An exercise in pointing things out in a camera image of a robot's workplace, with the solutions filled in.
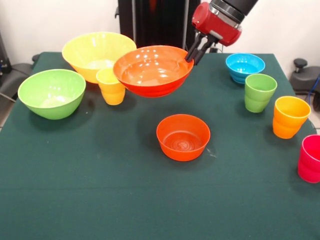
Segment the yellow bowl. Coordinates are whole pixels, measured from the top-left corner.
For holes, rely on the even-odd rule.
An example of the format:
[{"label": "yellow bowl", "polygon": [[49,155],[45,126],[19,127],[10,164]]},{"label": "yellow bowl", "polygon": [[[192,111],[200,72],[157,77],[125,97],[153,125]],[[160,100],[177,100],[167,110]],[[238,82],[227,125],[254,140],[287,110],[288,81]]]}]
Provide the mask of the yellow bowl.
[{"label": "yellow bowl", "polygon": [[84,79],[97,84],[100,69],[113,68],[123,55],[137,46],[131,38],[115,32],[92,32],[70,40],[62,56]]}]

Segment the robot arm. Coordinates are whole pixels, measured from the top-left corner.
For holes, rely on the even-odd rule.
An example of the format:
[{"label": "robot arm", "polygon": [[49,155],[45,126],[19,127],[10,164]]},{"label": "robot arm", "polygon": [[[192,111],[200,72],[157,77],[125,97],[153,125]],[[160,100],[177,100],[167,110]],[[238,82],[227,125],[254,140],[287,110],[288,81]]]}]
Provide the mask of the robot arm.
[{"label": "robot arm", "polygon": [[[258,0],[211,0],[203,2],[195,10],[192,25],[198,32],[185,60],[197,65],[212,44],[230,46],[241,35],[241,22]],[[207,42],[198,49],[201,40]]]}]

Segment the blue cable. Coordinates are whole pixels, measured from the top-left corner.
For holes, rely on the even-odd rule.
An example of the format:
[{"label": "blue cable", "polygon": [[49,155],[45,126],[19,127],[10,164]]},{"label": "blue cable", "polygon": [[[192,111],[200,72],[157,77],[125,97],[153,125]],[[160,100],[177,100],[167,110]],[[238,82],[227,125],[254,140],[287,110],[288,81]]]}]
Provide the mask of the blue cable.
[{"label": "blue cable", "polygon": [[319,81],[320,81],[320,74],[319,74],[318,78],[316,79],[315,84],[313,85],[313,87],[311,88],[311,90],[310,90],[309,93],[308,93],[309,105],[311,105],[311,104],[310,104],[310,95],[311,95],[311,93],[315,90],[315,88],[316,88],[316,86],[318,85]]}]

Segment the floor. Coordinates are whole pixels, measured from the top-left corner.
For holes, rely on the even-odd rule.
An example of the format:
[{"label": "floor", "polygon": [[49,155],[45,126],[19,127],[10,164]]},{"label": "floor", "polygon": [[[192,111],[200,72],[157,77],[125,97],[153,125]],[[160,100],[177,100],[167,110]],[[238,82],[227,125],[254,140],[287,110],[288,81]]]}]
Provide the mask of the floor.
[{"label": "floor", "polygon": [[[297,97],[299,97],[303,100],[306,98],[305,95],[298,95]],[[14,106],[13,102],[8,102],[6,104],[5,109],[2,112],[0,112],[0,131],[1,131],[2,127],[5,125],[6,120],[9,116],[13,106]],[[320,134],[320,112],[315,112],[312,108],[312,112],[310,114],[309,119],[313,123],[314,127],[317,129],[317,133]]]}]

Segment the white wall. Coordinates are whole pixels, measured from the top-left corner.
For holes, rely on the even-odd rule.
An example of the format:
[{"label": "white wall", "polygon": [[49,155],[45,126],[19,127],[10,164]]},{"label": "white wall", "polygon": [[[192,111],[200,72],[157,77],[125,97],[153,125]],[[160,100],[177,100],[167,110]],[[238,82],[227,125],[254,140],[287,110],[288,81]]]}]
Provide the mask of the white wall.
[{"label": "white wall", "polygon": [[[34,54],[61,51],[80,34],[119,33],[117,5],[117,0],[0,0],[7,53],[12,63],[30,62]],[[240,39],[224,52],[274,53],[287,76],[296,57],[320,65],[319,13],[319,0],[259,0],[242,23]]]},{"label": "white wall", "polygon": [[117,0],[0,0],[0,31],[11,63],[61,51],[89,32],[120,32]]}]

